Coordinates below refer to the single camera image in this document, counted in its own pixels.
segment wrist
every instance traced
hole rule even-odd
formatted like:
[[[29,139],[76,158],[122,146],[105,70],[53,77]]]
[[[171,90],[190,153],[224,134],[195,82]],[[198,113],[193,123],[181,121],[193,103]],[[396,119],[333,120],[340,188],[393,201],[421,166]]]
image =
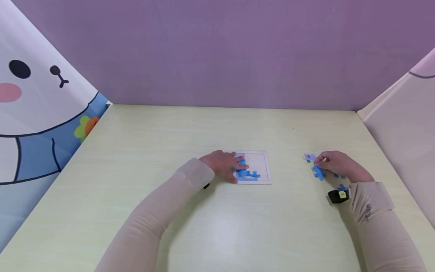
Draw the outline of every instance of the wrist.
[[[213,168],[213,164],[210,162],[210,160],[207,158],[207,156],[203,156],[203,157],[199,158],[199,160],[201,162],[203,162],[205,165],[207,165],[211,170],[213,170],[213,172],[216,173],[216,171]]]

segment table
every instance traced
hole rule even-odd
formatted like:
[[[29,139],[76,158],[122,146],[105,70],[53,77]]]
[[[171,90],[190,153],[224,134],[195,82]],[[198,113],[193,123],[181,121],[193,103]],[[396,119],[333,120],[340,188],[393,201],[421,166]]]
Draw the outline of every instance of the table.
[[[352,111],[112,105],[0,255],[0,271],[93,271],[133,208],[192,157],[266,150],[273,185],[215,181],[165,232],[157,271],[364,271],[348,201],[304,153],[341,150],[383,181],[435,271],[435,231]]]

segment beige arm sleeve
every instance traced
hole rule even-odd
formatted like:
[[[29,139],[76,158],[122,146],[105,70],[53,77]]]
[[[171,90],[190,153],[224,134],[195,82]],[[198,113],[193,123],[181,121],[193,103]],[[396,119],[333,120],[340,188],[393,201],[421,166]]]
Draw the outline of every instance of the beige arm sleeve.
[[[190,197],[213,178],[213,170],[198,159],[181,166],[132,211],[96,271],[154,272],[163,232]]]
[[[351,209],[368,271],[426,272],[382,182],[357,182],[350,187]]]

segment white puzzle tray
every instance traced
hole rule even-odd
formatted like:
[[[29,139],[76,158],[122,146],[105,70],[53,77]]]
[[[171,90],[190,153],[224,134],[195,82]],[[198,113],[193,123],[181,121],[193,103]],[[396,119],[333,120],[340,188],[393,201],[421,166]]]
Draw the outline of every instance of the white puzzle tray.
[[[245,156],[239,164],[247,164],[246,170],[237,170],[234,176],[237,184],[260,184],[271,185],[271,172],[269,168],[268,154],[266,151],[238,151],[236,156]]]

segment right hand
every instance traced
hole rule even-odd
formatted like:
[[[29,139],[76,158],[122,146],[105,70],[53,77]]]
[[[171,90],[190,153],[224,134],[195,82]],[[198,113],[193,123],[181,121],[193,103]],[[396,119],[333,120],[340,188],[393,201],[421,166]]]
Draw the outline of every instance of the right hand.
[[[248,165],[240,165],[239,161],[244,159],[244,156],[235,157],[236,152],[223,152],[216,150],[208,155],[201,157],[199,160],[207,164],[216,175],[219,175],[229,182],[237,183],[236,177],[233,175],[233,168],[236,170],[247,169]]]
[[[364,167],[340,151],[322,152],[316,158],[315,164],[333,173],[345,175],[352,183],[375,181]]]

